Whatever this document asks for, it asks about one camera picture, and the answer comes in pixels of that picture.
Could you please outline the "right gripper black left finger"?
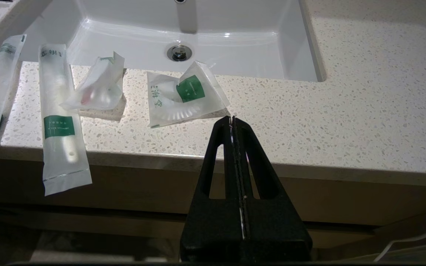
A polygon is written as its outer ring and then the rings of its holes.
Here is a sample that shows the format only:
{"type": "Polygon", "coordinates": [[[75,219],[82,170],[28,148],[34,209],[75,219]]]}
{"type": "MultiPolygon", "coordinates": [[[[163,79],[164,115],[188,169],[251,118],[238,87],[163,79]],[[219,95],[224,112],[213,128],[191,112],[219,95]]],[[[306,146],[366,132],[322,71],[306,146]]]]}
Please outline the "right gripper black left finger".
{"type": "Polygon", "coordinates": [[[183,261],[237,261],[243,240],[240,193],[234,161],[231,117],[218,120],[203,159],[198,183],[181,236],[183,261]],[[214,167],[219,146],[223,146],[224,199],[211,199],[214,167]]]}

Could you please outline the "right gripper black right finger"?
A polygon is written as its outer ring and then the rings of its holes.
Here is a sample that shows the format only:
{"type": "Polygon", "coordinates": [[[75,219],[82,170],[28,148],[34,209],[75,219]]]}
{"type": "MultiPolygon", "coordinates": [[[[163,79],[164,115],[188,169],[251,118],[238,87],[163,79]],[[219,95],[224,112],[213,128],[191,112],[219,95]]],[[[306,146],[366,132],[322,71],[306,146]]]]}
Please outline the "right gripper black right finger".
{"type": "Polygon", "coordinates": [[[310,261],[312,239],[252,127],[234,119],[244,261],[310,261]]]}

